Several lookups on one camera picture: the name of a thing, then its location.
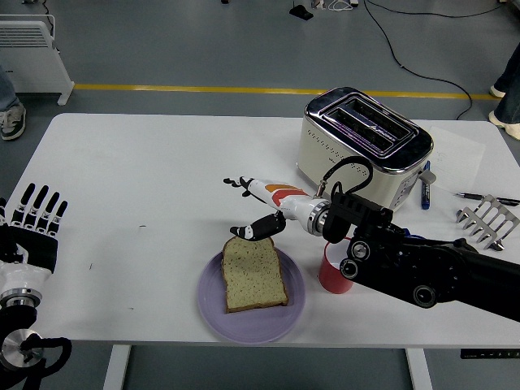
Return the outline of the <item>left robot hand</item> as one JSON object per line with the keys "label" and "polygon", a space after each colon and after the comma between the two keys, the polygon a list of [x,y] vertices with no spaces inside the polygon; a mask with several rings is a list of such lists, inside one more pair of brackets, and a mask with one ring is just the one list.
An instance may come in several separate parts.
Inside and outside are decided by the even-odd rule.
{"label": "left robot hand", "polygon": [[68,203],[49,187],[25,189],[12,216],[6,215],[7,201],[1,200],[1,292],[32,292],[54,273],[61,219]]}

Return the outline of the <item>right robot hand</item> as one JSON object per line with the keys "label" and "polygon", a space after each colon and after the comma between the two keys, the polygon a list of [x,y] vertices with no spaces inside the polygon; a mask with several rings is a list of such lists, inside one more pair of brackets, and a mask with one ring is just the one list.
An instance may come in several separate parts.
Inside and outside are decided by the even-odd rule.
{"label": "right robot hand", "polygon": [[286,220],[296,220],[303,229],[315,236],[321,236],[319,231],[319,217],[327,211],[328,201],[314,198],[300,188],[290,184],[276,183],[272,180],[258,180],[240,176],[225,178],[225,184],[233,188],[243,188],[243,197],[252,196],[260,202],[275,209],[269,214],[250,225],[231,227],[230,232],[247,241],[260,241],[282,232]]}

